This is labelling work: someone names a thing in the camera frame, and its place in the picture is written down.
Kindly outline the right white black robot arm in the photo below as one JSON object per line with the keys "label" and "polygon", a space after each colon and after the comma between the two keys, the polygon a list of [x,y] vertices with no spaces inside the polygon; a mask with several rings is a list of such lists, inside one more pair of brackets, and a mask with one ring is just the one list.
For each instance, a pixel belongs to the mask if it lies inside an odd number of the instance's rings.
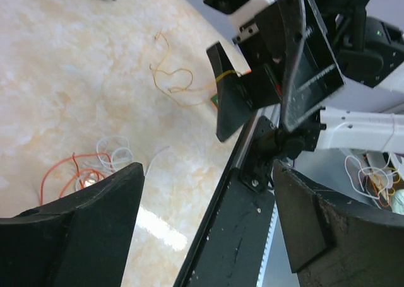
{"label": "right white black robot arm", "polygon": [[256,144],[276,156],[340,90],[345,79],[370,88],[403,63],[402,31],[369,17],[370,0],[204,0],[234,15],[236,44],[250,71],[239,75],[221,44],[206,51],[217,80],[217,137],[227,140],[257,109],[280,105],[280,127]]}

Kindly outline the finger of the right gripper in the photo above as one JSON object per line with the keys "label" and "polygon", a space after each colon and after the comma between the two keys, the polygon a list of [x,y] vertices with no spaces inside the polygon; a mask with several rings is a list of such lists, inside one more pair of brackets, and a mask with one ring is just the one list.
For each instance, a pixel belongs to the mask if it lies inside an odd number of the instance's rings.
{"label": "finger of the right gripper", "polygon": [[282,87],[267,63],[239,76],[220,42],[207,48],[206,53],[217,86],[216,135],[225,142],[255,111],[280,103]]}

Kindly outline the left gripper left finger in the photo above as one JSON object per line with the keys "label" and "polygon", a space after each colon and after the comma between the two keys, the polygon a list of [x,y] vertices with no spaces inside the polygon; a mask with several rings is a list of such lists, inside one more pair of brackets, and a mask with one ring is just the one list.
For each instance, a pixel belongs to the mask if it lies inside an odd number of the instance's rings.
{"label": "left gripper left finger", "polygon": [[1,219],[2,286],[120,286],[145,176],[132,163],[96,184]]}

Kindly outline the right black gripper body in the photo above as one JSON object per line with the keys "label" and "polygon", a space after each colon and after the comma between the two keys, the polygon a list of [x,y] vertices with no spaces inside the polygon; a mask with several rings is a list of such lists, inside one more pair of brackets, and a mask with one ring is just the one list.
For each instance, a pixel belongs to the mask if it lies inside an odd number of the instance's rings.
{"label": "right black gripper body", "polygon": [[275,0],[241,26],[235,44],[251,68],[273,71],[288,132],[345,86],[315,0]]}

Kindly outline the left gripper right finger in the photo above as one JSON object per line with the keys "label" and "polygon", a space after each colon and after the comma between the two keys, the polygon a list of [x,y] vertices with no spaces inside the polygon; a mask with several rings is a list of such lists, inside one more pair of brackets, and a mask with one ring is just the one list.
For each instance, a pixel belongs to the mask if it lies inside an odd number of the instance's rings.
{"label": "left gripper right finger", "polygon": [[403,215],[273,164],[290,268],[300,286],[403,286]]}

